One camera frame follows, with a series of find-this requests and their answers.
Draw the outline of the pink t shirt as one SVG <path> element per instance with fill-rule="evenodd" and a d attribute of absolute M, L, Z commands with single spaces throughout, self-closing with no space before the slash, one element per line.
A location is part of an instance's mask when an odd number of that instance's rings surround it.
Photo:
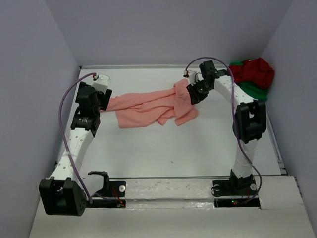
<path fill-rule="evenodd" d="M 148 93 L 127 93 L 110 99 L 107 112 L 115 112 L 120 128 L 146 127 L 154 122 L 164 125 L 170 118 L 180 126 L 195 119 L 199 111 L 191 104 L 188 80 L 172 88 Z"/>

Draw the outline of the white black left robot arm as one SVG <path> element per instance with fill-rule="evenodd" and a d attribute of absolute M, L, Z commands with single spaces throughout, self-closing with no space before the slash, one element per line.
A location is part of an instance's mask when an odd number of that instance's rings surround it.
<path fill-rule="evenodd" d="M 86 179 L 79 175 L 85 154 L 95 138 L 101 123 L 100 112 L 108 106 L 112 91 L 108 80 L 96 79 L 92 85 L 80 82 L 75 111 L 65 150 L 52 174 L 41 180 L 40 197 L 48 215 L 81 216 L 95 193 L 104 196 L 109 192 L 107 172 L 91 171 Z"/>

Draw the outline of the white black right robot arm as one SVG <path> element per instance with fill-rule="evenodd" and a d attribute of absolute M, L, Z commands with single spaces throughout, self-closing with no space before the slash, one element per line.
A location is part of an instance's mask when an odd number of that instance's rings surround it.
<path fill-rule="evenodd" d="M 231 104 L 233 133 L 237 141 L 234 165 L 229 179 L 215 180 L 211 193 L 215 198 L 223 196 L 245 196 L 249 200 L 256 198 L 261 184 L 256 184 L 253 173 L 261 175 L 253 163 L 255 148 L 266 131 L 266 104 L 245 93 L 235 82 L 229 66 L 218 70 L 213 57 L 205 57 L 199 65 L 199 71 L 187 66 L 184 77 L 190 83 L 187 90 L 191 104 L 204 100 L 214 90 Z"/>

